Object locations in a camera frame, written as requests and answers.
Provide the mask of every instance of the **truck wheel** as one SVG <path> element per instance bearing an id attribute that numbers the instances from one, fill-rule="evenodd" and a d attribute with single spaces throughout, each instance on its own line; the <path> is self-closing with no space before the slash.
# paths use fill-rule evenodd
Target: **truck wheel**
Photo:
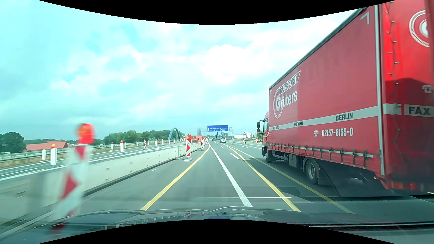
<path id="1" fill-rule="evenodd" d="M 265 150 L 266 150 L 265 151 L 265 161 L 267 163 L 272 163 L 273 161 L 271 160 L 271 155 L 270 155 L 271 151 L 269 151 L 268 148 Z"/>
<path id="2" fill-rule="evenodd" d="M 305 172 L 307 176 L 307 180 L 311 184 L 318 183 L 318 165 L 313 160 L 306 161 Z"/>

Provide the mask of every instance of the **blue highway sign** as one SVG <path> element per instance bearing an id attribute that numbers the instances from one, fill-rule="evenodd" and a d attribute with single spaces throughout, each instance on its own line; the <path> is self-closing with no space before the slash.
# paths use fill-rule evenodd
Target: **blue highway sign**
<path id="1" fill-rule="evenodd" d="M 229 126 L 228 125 L 208 125 L 208 131 L 209 132 L 229 131 Z"/>

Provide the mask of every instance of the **red truck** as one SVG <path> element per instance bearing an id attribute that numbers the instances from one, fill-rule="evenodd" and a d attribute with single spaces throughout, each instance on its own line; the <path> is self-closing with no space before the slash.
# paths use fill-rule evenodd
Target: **red truck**
<path id="1" fill-rule="evenodd" d="M 423 0 L 355 11 L 270 86 L 266 161 L 285 160 L 312 184 L 434 192 L 427 21 Z"/>

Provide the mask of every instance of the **orange warning light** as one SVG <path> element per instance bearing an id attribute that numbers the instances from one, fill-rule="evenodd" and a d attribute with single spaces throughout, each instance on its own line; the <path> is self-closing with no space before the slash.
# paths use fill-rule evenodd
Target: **orange warning light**
<path id="1" fill-rule="evenodd" d="M 78 129 L 80 139 L 78 143 L 91 144 L 94 142 L 93 126 L 88 123 L 83 123 Z"/>

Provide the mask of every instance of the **asphalt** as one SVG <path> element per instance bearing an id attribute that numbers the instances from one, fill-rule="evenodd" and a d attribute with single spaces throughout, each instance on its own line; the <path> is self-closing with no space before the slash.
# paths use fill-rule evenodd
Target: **asphalt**
<path id="1" fill-rule="evenodd" d="M 135 154 L 135 153 L 147 153 L 147 152 L 162 150 L 162 149 L 165 149 L 167 147 L 181 145 L 182 143 L 183 142 L 178 142 L 175 144 L 165 143 L 164 146 L 161 144 L 158 144 L 157 147 L 155 146 L 155 144 L 150 143 L 149 145 L 146 145 L 146 149 L 144 149 L 143 146 L 139 144 L 138 147 L 125 148 L 123 153 L 121 153 L 121 151 L 118 147 L 118 148 L 114 148 L 113 151 L 99 152 L 99 153 L 92 154 L 91 155 L 91 163 L 92 163 L 92 161 L 102 162 L 104 160 L 109 160 L 112 157 L 119 157 L 122 155 L 129 156 L 129 155 Z M 65 165 L 65 160 L 66 160 L 65 158 L 58 159 L 55 167 Z M 7 167 L 7 168 L 0 168 L 0 178 L 6 178 L 6 177 L 10 177 L 10 176 L 26 174 L 26 173 L 35 172 L 35 171 L 41 171 L 41 170 L 48 169 L 48 168 L 52 168 L 49 160 L 39 161 L 37 163 L 29 163 L 29 164 L 25 164 L 25 165 L 12 166 L 12 167 Z"/>
<path id="2" fill-rule="evenodd" d="M 81 212 L 253 206 L 393 222 L 433 221 L 430 199 L 339 198 L 333 187 L 309 184 L 303 172 L 284 161 L 266 163 L 261 145 L 209 143 L 193 152 L 189 162 L 170 161 L 85 197 Z"/>

